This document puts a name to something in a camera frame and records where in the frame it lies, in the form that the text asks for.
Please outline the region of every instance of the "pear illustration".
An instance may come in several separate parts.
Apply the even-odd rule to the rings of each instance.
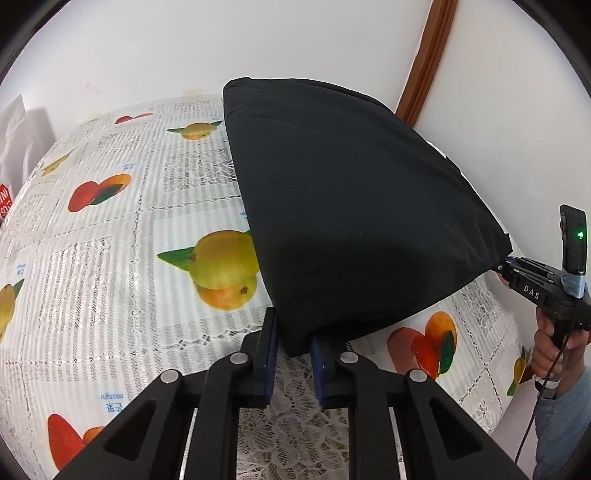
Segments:
[[[259,265],[249,232],[219,230],[194,247],[157,255],[189,273],[199,297],[219,310],[235,310],[252,298]]]
[[[70,150],[63,157],[58,158],[54,163],[48,165],[47,167],[42,168],[43,174],[41,175],[41,177],[44,177],[45,175],[49,175],[50,173],[52,173],[57,167],[59,167],[62,163],[64,163],[68,159],[68,157],[70,156],[70,154],[74,150],[75,150],[75,148],[73,150]]]
[[[0,342],[2,342],[6,327],[14,315],[15,302],[24,281],[25,279],[23,278],[14,285],[4,285],[2,290],[0,290]]]
[[[181,134],[185,140],[201,140],[205,137],[208,137],[212,132],[215,132],[221,123],[221,120],[219,122],[212,122],[210,124],[198,122],[196,124],[187,125],[184,128],[169,128],[166,131]]]
[[[523,376],[523,372],[525,371],[525,366],[527,365],[527,359],[529,357],[529,353],[525,351],[525,348],[521,347],[521,356],[515,360],[513,365],[513,383],[507,390],[507,396],[512,397],[515,395],[517,387],[519,387],[519,382],[521,381],[521,377]]]

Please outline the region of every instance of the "lace pattern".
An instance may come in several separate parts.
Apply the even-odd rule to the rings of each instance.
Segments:
[[[288,358],[280,351],[271,404],[241,410],[237,477],[345,480],[348,461],[347,410],[322,410],[309,355]]]
[[[482,276],[466,285],[452,298],[456,295],[462,297],[469,308],[469,317],[476,321],[485,334],[491,331],[495,322],[503,315],[501,304],[491,294]]]
[[[99,155],[114,155],[123,151],[136,148],[139,144],[140,134],[135,132],[117,132],[102,137],[93,147],[93,153]]]
[[[110,249],[110,237],[103,237],[73,244],[50,257],[48,271],[59,271],[62,275],[58,278],[47,275],[44,279],[43,298],[46,301],[39,309],[43,329],[57,333],[69,329],[93,329],[97,323],[106,323]],[[74,305],[64,305],[60,296],[51,295],[52,291],[68,289],[92,294],[76,297]]]
[[[166,157],[165,162],[167,192],[238,181],[228,148],[178,153]]]
[[[472,414],[474,421],[480,425],[480,428],[490,434],[492,432],[492,420],[486,400],[482,400],[474,413]]]

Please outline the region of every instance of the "blue tape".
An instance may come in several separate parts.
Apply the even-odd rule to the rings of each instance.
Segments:
[[[585,283],[585,275],[575,275],[563,270],[560,272],[560,281],[564,291],[572,295],[576,299],[582,299],[587,284]]]
[[[310,356],[312,360],[312,375],[314,377],[314,390],[316,391],[316,398],[320,406],[324,406],[324,372],[322,365],[322,355],[320,353],[320,345],[315,337],[310,342]]]
[[[279,347],[279,339],[277,338],[277,335],[277,320],[275,320],[271,330],[271,339],[269,340],[269,352],[267,353],[267,379],[265,382],[264,393],[267,405],[271,403],[273,386],[275,384],[275,364],[277,362],[277,349]]]

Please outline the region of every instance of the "black fabric bag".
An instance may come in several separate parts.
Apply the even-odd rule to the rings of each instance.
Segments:
[[[460,170],[377,100],[312,80],[224,88],[230,149],[289,355],[419,312],[511,253]]]

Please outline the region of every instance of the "red fruit illustration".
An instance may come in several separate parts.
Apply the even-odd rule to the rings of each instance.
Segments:
[[[95,199],[99,191],[99,185],[95,181],[86,181],[80,185],[70,198],[68,210],[71,212],[79,212],[84,207],[90,205]]]
[[[127,120],[133,120],[134,117],[129,116],[129,115],[125,115],[125,116],[120,116],[117,120],[115,120],[116,124],[122,124],[123,122],[126,122]]]
[[[414,328],[394,330],[386,347],[399,374],[404,375],[413,368],[420,368],[431,378],[437,377],[439,363],[435,350],[425,336]]]
[[[142,118],[143,116],[150,116],[150,115],[153,115],[153,113],[142,113],[137,116],[129,116],[129,115],[120,116],[117,120],[115,120],[115,125],[122,124],[123,122],[128,122],[129,120],[135,120],[136,118]]]
[[[435,380],[439,374],[439,359],[429,340],[424,335],[416,337],[411,350],[417,359],[418,367]]]
[[[72,426],[57,413],[49,415],[47,433],[51,457],[58,470],[63,469],[86,445]]]

